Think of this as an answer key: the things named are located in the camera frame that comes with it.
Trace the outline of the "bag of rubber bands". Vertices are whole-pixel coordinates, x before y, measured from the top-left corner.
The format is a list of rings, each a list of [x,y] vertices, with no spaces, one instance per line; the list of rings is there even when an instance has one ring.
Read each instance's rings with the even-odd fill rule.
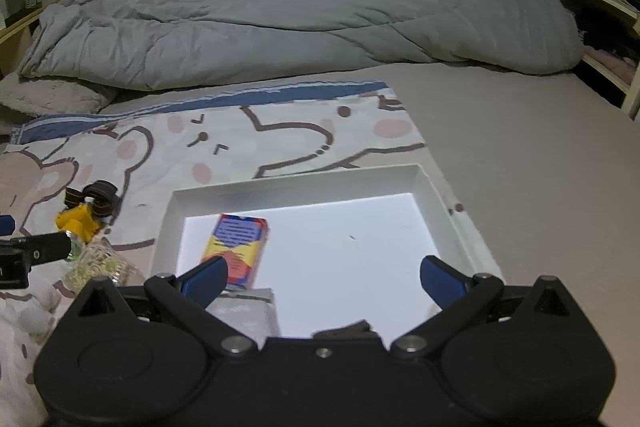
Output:
[[[140,270],[122,257],[107,239],[95,239],[85,246],[65,274],[64,285],[74,294],[96,277],[107,277],[116,286],[137,286],[143,283]]]

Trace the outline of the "white shallow cardboard tray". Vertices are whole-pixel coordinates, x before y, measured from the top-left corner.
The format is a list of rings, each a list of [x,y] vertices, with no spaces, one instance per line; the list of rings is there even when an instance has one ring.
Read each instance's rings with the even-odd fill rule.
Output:
[[[434,176],[418,165],[177,191],[149,272],[195,267],[223,213],[267,222],[254,284],[273,291],[284,337],[366,320],[391,343],[438,311],[420,282],[427,255],[466,275],[501,273],[470,216],[445,202]]]

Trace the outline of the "colourful playing card box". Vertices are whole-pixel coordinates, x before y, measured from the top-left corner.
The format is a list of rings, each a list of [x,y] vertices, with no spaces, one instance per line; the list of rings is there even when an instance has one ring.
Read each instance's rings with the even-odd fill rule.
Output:
[[[206,243],[201,262],[224,258],[228,267],[227,286],[253,286],[268,237],[268,222],[262,218],[221,213]]]

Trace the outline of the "grey green duvet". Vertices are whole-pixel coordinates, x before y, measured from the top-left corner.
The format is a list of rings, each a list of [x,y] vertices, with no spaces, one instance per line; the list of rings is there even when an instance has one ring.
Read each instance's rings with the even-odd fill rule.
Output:
[[[553,75],[582,54],[559,0],[60,0],[18,72],[165,91],[392,63]]]

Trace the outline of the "grey tissue pack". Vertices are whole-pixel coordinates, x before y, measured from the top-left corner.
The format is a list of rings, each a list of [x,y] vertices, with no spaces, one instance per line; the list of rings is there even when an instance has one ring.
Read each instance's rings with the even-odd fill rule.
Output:
[[[206,311],[232,329],[252,338],[259,348],[268,338],[281,335],[276,300],[271,288],[224,291]]]

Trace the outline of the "beige fleece pillow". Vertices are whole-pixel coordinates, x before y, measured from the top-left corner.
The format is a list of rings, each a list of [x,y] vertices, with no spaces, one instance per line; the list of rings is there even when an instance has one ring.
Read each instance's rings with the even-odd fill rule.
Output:
[[[27,79],[11,72],[1,79],[1,105],[32,117],[96,114],[116,98],[115,89],[77,79]]]

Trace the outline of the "yellow headlamp with strap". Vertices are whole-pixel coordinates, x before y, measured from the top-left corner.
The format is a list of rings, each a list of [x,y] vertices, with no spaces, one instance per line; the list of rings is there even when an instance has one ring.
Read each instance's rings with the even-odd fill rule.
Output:
[[[54,222],[58,231],[70,239],[67,261],[80,256],[118,204],[117,187],[106,180],[94,181],[82,190],[66,187],[64,209],[56,215]]]

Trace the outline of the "cartoon bear blanket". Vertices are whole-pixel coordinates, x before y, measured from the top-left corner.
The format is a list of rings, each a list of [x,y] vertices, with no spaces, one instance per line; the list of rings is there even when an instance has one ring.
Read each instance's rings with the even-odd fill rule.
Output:
[[[117,116],[40,120],[1,157],[1,210],[18,236],[48,233],[66,187],[111,182],[120,204],[100,237],[152,275],[160,225],[177,191],[398,165],[420,166],[445,202],[465,211],[386,84],[289,84]]]

